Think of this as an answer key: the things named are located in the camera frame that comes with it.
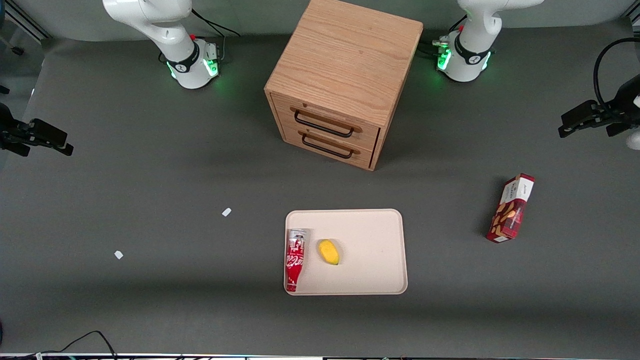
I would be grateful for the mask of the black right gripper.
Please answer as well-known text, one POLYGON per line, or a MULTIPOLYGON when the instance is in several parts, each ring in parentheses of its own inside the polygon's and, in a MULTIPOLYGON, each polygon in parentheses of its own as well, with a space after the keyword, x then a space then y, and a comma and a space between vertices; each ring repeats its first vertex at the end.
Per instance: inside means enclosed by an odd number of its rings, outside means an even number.
POLYGON ((66 157, 73 154, 74 147, 67 143, 67 133, 38 118, 30 122, 16 120, 9 107, 0 103, 0 145, 2 150, 7 150, 21 157, 27 157, 31 150, 26 145, 30 135, 37 141, 48 144, 48 147, 56 150, 66 157))

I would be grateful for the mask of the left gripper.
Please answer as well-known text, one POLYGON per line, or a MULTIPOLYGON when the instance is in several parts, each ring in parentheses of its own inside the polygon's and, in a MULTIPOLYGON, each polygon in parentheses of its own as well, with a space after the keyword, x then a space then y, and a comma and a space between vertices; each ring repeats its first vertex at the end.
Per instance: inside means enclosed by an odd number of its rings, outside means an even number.
POLYGON ((638 126, 639 125, 639 93, 640 76, 636 75, 627 80, 617 90, 614 98, 605 102, 602 98, 598 77, 595 76, 596 100, 586 100, 561 116, 562 126, 558 128, 561 139, 584 128, 585 122, 595 120, 599 116, 607 126, 638 126))

